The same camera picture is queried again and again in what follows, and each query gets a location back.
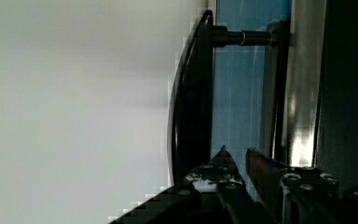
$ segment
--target curved black edge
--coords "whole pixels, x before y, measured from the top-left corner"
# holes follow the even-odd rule
[[[190,34],[176,72],[167,150],[174,185],[211,158],[213,110],[213,13],[206,10]]]

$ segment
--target black metal part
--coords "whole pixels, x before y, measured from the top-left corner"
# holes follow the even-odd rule
[[[338,197],[338,181],[317,168],[287,167],[248,149],[247,173],[259,199],[283,224],[358,223],[358,187]]]
[[[290,19],[274,22],[268,26],[268,30],[277,40],[275,45],[266,47],[265,53],[260,151],[287,163],[287,151],[282,146],[282,129]]]
[[[211,158],[213,106],[212,11],[206,11],[188,39],[173,84],[168,150],[173,183],[183,185],[193,167]]]
[[[274,223],[264,206],[252,201],[240,175],[239,182],[226,179],[225,174],[238,174],[238,168],[225,147],[208,165],[194,167],[193,171],[216,181],[216,191],[199,193],[191,182],[185,182],[164,190],[111,224]]]
[[[275,223],[261,203],[253,202],[244,185],[222,183],[217,186],[217,192],[232,223]]]

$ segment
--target white wall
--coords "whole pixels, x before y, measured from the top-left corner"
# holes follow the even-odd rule
[[[175,65],[205,5],[0,0],[0,223],[106,223],[168,187]]]

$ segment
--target white surface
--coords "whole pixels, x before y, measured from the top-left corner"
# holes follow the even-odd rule
[[[0,223],[106,223],[168,187],[175,62],[205,3],[0,1]]]

